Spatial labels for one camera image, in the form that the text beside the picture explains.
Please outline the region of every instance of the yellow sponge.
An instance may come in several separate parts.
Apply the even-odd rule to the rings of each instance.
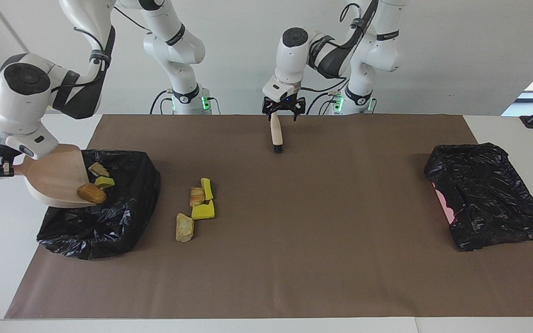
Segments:
[[[102,188],[102,190],[103,190],[104,188],[108,188],[108,187],[114,186],[114,179],[109,178],[109,177],[100,176],[100,177],[97,177],[97,179],[96,179],[94,184],[97,187]]]
[[[201,179],[201,187],[205,191],[205,200],[211,200],[213,198],[213,192],[211,192],[211,179]]]
[[[213,219],[215,217],[215,207],[213,200],[209,200],[209,204],[200,204],[192,208],[193,220]]]

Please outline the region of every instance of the white table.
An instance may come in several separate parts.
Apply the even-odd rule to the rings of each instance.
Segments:
[[[47,114],[43,123],[60,142],[84,149],[101,116],[72,120]],[[513,117],[465,116],[479,143],[492,142],[509,158],[533,195],[533,130]],[[343,332],[525,333],[533,318],[322,318],[268,320],[3,320],[37,248],[35,235],[47,207],[32,199],[21,177],[0,180],[0,332]]]

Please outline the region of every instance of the food scrap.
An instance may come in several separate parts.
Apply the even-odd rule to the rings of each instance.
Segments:
[[[194,232],[194,220],[190,217],[178,213],[176,215],[176,240],[178,242],[188,242],[192,240]]]
[[[81,185],[77,193],[80,198],[93,204],[101,204],[106,201],[106,193],[92,183]]]
[[[90,165],[89,168],[87,168],[89,172],[93,173],[96,177],[110,177],[110,173],[108,173],[108,170],[104,168],[100,163],[95,162],[94,164]]]
[[[209,204],[200,204],[192,208],[193,220],[213,219],[215,217],[215,207],[213,200],[209,200]]]
[[[190,206],[198,206],[205,202],[205,191],[201,187],[191,187]]]
[[[178,213],[176,216],[176,240],[178,242],[188,242],[192,239],[196,220],[213,219],[215,217],[210,179],[201,179],[201,187],[191,187],[188,204],[192,207],[191,217],[182,213]]]
[[[213,199],[213,192],[211,192],[211,179],[201,179],[201,187],[205,192],[205,200]]]
[[[100,176],[100,177],[97,177],[94,185],[96,185],[97,187],[99,187],[99,188],[101,188],[103,190],[104,188],[108,188],[108,187],[114,186],[114,179],[109,178],[109,177]]]

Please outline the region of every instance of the bread piece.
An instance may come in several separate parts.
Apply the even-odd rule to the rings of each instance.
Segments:
[[[198,206],[205,202],[205,192],[201,187],[191,187],[190,206]]]
[[[93,204],[101,204],[106,201],[106,193],[92,183],[81,185],[78,188],[78,196]]]
[[[179,242],[188,242],[192,240],[194,232],[194,220],[190,217],[178,213],[176,215],[176,240]]]
[[[104,168],[100,163],[95,162],[94,164],[90,165],[89,168],[87,168],[89,172],[93,173],[96,177],[104,176],[104,177],[110,177],[110,173],[108,173],[108,170]]]

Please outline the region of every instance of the green indicator light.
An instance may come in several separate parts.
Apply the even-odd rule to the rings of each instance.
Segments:
[[[204,110],[209,110],[210,104],[207,101],[207,97],[201,97],[201,101],[203,101],[203,109]]]
[[[336,102],[336,109],[341,111],[342,109],[342,103],[345,101],[343,97],[339,97],[338,101]]]

